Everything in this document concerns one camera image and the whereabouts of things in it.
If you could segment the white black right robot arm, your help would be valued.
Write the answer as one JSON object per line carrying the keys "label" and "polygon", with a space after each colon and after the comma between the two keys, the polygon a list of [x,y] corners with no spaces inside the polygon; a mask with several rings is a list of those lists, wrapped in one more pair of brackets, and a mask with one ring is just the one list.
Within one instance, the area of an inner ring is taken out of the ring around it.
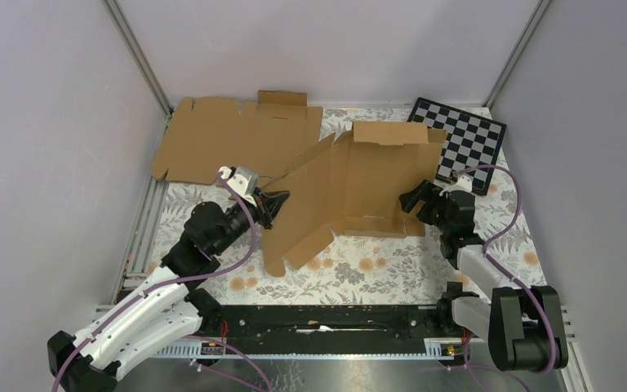
{"label": "white black right robot arm", "polygon": [[487,342],[501,371],[546,372],[567,366],[567,337],[557,291],[525,283],[485,252],[475,230],[475,197],[424,180],[398,198],[406,213],[437,228],[442,256],[486,295],[447,290],[438,303],[437,329],[456,336],[464,329]]}

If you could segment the black white checkerboard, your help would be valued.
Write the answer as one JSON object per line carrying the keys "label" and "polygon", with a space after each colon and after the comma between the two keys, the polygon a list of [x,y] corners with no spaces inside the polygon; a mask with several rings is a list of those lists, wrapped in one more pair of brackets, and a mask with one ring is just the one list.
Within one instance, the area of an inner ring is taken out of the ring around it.
{"label": "black white checkerboard", "polygon": [[486,169],[480,168],[469,175],[473,193],[487,195],[494,174],[492,166],[497,163],[507,129],[504,123],[422,97],[417,98],[408,121],[447,132],[438,164],[438,180],[449,182],[455,172],[486,165]]}

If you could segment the cardboard box sheet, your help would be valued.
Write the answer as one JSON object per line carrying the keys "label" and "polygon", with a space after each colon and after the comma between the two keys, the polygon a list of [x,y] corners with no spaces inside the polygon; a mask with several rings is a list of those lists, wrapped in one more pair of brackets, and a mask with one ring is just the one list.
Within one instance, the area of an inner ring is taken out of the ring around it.
{"label": "cardboard box sheet", "polygon": [[398,198],[435,179],[446,138],[420,122],[356,121],[299,154],[263,187],[290,194],[262,234],[266,272],[282,277],[286,264],[303,267],[337,235],[424,236]]}

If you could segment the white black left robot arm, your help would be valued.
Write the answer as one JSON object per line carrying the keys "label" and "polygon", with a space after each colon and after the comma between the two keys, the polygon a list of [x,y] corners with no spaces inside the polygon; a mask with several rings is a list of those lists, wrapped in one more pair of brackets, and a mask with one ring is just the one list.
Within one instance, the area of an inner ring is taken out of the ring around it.
{"label": "white black left robot arm", "polygon": [[222,305],[202,283],[225,273],[217,257],[258,226],[271,229],[290,192],[254,188],[224,210],[195,206],[178,242],[131,294],[74,334],[47,342],[54,391],[112,391],[135,366],[185,336],[227,332]]}

